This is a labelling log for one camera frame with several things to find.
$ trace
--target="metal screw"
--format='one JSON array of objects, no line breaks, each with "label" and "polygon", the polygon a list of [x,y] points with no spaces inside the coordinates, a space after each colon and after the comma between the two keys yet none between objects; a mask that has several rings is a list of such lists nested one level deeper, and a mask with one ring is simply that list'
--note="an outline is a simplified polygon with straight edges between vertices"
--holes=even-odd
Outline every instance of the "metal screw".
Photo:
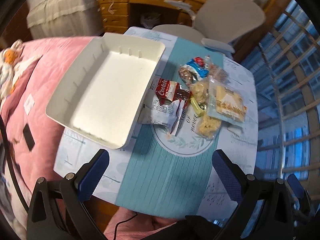
[{"label": "metal screw", "polygon": [[248,174],[247,175],[247,179],[250,180],[250,181],[254,181],[256,179],[256,177],[252,174]]},{"label": "metal screw", "polygon": [[44,177],[40,177],[39,179],[37,179],[37,183],[42,183],[42,182],[44,182]]},{"label": "metal screw", "polygon": [[278,178],[278,179],[277,179],[277,182],[278,182],[279,184],[283,184],[283,179]]},{"label": "metal screw", "polygon": [[69,179],[73,179],[73,177],[75,176],[74,173],[70,172],[66,175],[66,179],[69,180]]}]

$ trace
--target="blue gripper pad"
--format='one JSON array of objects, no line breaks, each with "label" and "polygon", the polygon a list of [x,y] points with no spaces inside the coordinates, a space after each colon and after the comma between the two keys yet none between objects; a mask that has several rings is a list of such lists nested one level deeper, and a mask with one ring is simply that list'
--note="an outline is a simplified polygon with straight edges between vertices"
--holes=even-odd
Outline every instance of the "blue gripper pad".
[{"label": "blue gripper pad", "polygon": [[288,176],[288,184],[291,187],[293,193],[296,195],[297,198],[303,199],[304,197],[304,188],[298,181],[297,177],[294,174],[290,174]]},{"label": "blue gripper pad", "polygon": [[95,157],[93,157],[92,160],[88,163],[89,165],[91,165],[91,167],[78,185],[78,198],[81,203],[90,199],[101,177],[103,176],[103,173],[109,166],[110,158],[108,151],[100,149],[97,155],[99,153],[100,156],[97,158],[97,160],[94,161]]},{"label": "blue gripper pad", "polygon": [[215,151],[212,155],[212,166],[216,170],[230,199],[240,204],[243,199],[241,184],[218,151]]}]

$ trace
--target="white plastic tray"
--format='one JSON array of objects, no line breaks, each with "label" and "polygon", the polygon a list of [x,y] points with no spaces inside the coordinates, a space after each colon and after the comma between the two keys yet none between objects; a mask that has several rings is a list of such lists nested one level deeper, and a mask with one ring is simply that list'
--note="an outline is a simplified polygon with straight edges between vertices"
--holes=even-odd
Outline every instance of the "white plastic tray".
[{"label": "white plastic tray", "polygon": [[47,116],[108,148],[124,147],[164,49],[115,33],[93,38],[61,79]]}]

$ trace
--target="teal tablecloth stripe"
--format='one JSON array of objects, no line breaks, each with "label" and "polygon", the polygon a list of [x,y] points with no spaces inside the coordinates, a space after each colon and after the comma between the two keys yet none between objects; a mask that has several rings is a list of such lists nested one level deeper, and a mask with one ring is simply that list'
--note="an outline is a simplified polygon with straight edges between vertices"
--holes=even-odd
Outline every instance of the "teal tablecloth stripe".
[{"label": "teal tablecloth stripe", "polygon": [[[223,66],[223,55],[178,38],[162,77],[181,81],[177,68],[193,57],[210,55]],[[133,148],[116,205],[166,218],[196,214],[204,196],[212,169],[212,153],[219,136],[200,155],[181,157],[162,148],[152,133],[153,126],[143,125]]]}]

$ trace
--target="wooden desk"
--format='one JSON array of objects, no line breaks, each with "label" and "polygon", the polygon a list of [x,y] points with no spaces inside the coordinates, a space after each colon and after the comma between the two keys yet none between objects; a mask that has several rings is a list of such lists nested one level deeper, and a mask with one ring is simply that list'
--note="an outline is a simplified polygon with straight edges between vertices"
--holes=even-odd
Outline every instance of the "wooden desk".
[{"label": "wooden desk", "polygon": [[[197,12],[206,0],[177,0],[192,5]],[[164,2],[164,0],[115,0],[112,6],[114,14],[108,12],[112,0],[98,0],[105,32],[125,33],[131,26],[140,25],[140,15],[147,11],[161,13],[161,24],[184,24],[191,26],[190,16]]]}]

